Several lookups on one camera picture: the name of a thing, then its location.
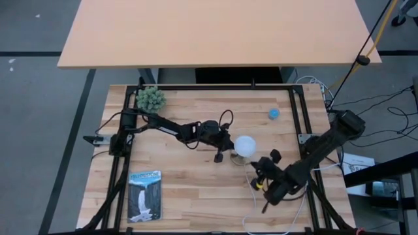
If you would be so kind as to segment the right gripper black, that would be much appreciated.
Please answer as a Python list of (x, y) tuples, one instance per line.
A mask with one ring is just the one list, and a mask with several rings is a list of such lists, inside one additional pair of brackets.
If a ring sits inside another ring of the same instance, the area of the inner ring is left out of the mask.
[(255, 169), (257, 176), (252, 179), (251, 187), (256, 190), (256, 183), (263, 185), (265, 180), (271, 180), (276, 187), (283, 187), (288, 191), (289, 184), (285, 182), (285, 172), (277, 166), (280, 160), (280, 152), (273, 149), (270, 157), (261, 157), (258, 161), (252, 161), (250, 165)]

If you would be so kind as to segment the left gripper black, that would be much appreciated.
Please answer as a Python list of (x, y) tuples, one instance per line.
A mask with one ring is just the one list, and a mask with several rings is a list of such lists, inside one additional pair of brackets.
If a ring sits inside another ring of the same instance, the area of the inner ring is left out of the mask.
[(215, 163), (223, 161), (223, 152), (234, 149), (234, 142), (228, 132), (229, 124), (220, 125), (217, 121), (208, 120), (200, 126), (199, 141), (217, 148)]

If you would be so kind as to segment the white lightbulb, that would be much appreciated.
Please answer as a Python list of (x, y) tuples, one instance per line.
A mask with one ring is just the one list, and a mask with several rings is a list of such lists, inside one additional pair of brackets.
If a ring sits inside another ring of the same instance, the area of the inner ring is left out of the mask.
[(251, 136), (239, 136), (234, 142), (235, 152), (245, 158), (250, 158), (256, 152), (256, 141)]

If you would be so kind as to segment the green potted plant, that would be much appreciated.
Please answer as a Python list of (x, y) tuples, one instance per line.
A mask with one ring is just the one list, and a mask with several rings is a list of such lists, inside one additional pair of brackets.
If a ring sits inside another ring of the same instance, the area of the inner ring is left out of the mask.
[(166, 105), (165, 94), (157, 86), (145, 87), (136, 96), (139, 109), (148, 113), (158, 113)]

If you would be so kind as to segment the grey desk leg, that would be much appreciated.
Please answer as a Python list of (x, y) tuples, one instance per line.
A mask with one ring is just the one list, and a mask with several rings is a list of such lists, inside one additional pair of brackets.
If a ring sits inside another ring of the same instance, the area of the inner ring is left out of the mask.
[(143, 78), (145, 84), (157, 84), (158, 83), (158, 78), (159, 78), (158, 68), (138, 69), (138, 72)]
[(294, 72), (295, 72), (294, 67), (281, 67), (280, 74), (281, 74), (282, 82), (287, 83)]

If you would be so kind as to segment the Yellowstone waterfall book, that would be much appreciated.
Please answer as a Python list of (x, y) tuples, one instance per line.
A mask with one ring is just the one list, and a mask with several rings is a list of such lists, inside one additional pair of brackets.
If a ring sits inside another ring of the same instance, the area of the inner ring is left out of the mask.
[(161, 171), (130, 173), (128, 181), (127, 222), (139, 223), (162, 217)]

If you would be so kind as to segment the white printed cardboard box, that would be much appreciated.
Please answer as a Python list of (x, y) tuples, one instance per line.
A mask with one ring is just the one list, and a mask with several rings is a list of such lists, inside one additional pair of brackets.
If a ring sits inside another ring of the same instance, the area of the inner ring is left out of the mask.
[[(345, 153), (344, 158), (342, 159), (342, 168), (345, 176), (354, 173), (358, 170), (374, 166), (375, 164), (376, 162), (373, 158), (363, 157), (360, 155), (354, 155), (350, 153)], [(354, 187), (348, 187), (347, 193), (349, 195), (368, 196), (368, 194), (366, 194), (365, 184), (357, 185)]]

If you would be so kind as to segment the light wooden desk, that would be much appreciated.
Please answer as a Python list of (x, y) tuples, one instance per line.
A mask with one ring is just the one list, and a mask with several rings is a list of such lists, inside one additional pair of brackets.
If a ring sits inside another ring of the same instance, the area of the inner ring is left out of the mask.
[(381, 58), (355, 0), (82, 0), (58, 67), (347, 65)]

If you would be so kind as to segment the black cart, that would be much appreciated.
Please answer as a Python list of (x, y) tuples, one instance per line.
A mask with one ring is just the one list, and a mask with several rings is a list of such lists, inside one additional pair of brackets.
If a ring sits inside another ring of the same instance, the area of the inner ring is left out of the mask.
[[(413, 195), (402, 192), (402, 176), (411, 176)], [(415, 211), (418, 216), (418, 151), (344, 176), (347, 188), (365, 186), (368, 200), (373, 207), (398, 212), (401, 235), (408, 235), (406, 212)]]

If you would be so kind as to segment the office chair base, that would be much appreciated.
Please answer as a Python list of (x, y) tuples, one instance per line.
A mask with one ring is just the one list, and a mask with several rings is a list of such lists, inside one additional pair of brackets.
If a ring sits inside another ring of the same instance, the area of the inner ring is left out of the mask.
[[(409, 11), (415, 9), (415, 15), (408, 14)], [(418, 17), (418, 0), (403, 0), (403, 3), (399, 6), (398, 15), (395, 16), (392, 21), (391, 25), (393, 27), (401, 26), (405, 23), (406, 18), (410, 17)]]

